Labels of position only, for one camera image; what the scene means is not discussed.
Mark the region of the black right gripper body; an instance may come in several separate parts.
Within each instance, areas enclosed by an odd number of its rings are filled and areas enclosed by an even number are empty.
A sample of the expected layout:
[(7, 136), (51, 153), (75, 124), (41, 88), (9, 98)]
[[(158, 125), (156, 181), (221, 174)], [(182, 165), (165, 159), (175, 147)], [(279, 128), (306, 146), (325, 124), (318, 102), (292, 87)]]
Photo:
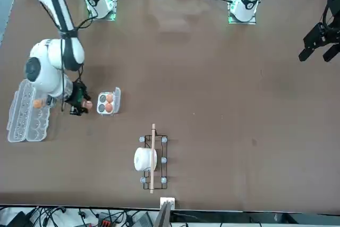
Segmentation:
[(87, 91), (86, 85), (79, 79), (72, 83), (72, 93), (70, 96), (66, 96), (64, 101), (71, 106), (85, 107), (87, 100), (83, 98), (83, 91)]

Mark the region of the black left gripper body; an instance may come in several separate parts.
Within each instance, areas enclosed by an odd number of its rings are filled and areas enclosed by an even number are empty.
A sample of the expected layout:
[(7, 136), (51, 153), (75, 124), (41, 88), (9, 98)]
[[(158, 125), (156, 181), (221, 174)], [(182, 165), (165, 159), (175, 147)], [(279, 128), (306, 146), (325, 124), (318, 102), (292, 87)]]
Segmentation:
[(328, 0), (326, 5), (326, 14), (331, 12), (333, 21), (328, 24), (326, 22), (327, 43), (339, 42), (339, 0)]

